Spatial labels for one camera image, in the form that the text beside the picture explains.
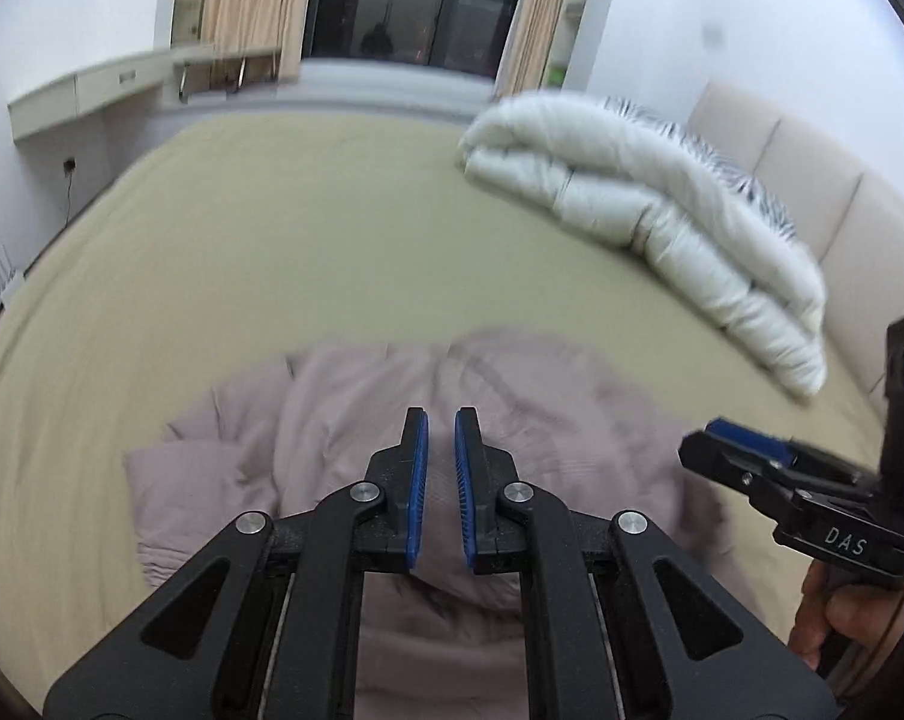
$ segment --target beige bed sheet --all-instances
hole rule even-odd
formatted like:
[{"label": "beige bed sheet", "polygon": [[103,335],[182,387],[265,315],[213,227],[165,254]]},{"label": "beige bed sheet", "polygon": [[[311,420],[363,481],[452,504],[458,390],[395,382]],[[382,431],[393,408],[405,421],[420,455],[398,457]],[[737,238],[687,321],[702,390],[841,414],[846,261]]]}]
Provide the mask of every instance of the beige bed sheet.
[{"label": "beige bed sheet", "polygon": [[[643,266],[469,185],[459,132],[211,119],[132,167],[36,268],[0,323],[0,666],[36,707],[146,595],[122,452],[213,382],[318,338],[556,331],[691,423],[877,456],[880,424],[834,355],[796,404]],[[738,557],[785,635],[805,560],[732,500]]]}]

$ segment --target window sill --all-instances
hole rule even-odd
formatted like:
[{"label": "window sill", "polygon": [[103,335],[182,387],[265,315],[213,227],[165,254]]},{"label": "window sill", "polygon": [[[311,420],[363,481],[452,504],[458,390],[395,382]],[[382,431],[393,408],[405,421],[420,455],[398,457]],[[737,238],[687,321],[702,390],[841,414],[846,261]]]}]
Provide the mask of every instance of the window sill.
[{"label": "window sill", "polygon": [[473,119],[492,102],[493,81],[440,68],[354,59],[305,59],[297,83],[251,86],[237,95],[209,92],[180,103],[166,89],[167,112],[209,107],[370,108],[444,119]]}]

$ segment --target upholstered headboard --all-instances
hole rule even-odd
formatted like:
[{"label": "upholstered headboard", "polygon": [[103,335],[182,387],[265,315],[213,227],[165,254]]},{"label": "upholstered headboard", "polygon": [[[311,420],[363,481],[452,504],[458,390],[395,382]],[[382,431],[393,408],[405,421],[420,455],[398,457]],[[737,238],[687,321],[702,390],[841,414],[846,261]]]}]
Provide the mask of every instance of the upholstered headboard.
[{"label": "upholstered headboard", "polygon": [[885,414],[885,329],[904,316],[904,199],[826,135],[712,82],[690,128],[788,205],[828,285],[825,331]]}]

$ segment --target folded clothing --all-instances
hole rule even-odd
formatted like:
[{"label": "folded clothing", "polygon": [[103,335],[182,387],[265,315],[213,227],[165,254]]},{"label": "folded clothing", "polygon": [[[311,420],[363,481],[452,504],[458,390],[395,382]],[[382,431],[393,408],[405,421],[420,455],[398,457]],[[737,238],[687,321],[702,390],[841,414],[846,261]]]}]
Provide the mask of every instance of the folded clothing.
[{"label": "folded clothing", "polygon": [[321,344],[209,392],[127,457],[149,584],[247,509],[288,517],[361,479],[412,406],[430,420],[422,548],[412,575],[365,579],[357,717],[527,718],[517,577],[476,577],[463,557],[462,406],[522,479],[597,517],[645,512],[756,610],[717,496],[677,461],[685,428],[597,354],[507,329],[450,346]]},{"label": "folded clothing", "polygon": [[473,122],[459,159],[465,175],[630,247],[789,392],[815,394],[827,373],[818,263],[764,187],[656,122],[626,103],[519,95]]}]

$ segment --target black and white patterned fabric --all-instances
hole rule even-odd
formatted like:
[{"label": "black and white patterned fabric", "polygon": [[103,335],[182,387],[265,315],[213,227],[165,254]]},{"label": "black and white patterned fabric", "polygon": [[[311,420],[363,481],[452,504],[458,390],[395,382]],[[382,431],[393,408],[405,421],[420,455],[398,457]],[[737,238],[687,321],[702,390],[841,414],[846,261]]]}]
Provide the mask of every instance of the black and white patterned fabric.
[{"label": "black and white patterned fabric", "polygon": [[754,175],[742,170],[728,157],[718,153],[698,135],[688,132],[681,124],[662,119],[658,114],[631,100],[609,98],[605,107],[623,119],[628,119],[629,122],[642,124],[644,127],[653,129],[659,135],[664,135],[669,140],[679,143],[702,165],[712,170],[722,184],[741,196],[758,211],[771,229],[789,241],[797,237],[795,222],[786,205],[768,189],[765,189],[765,185]]}]

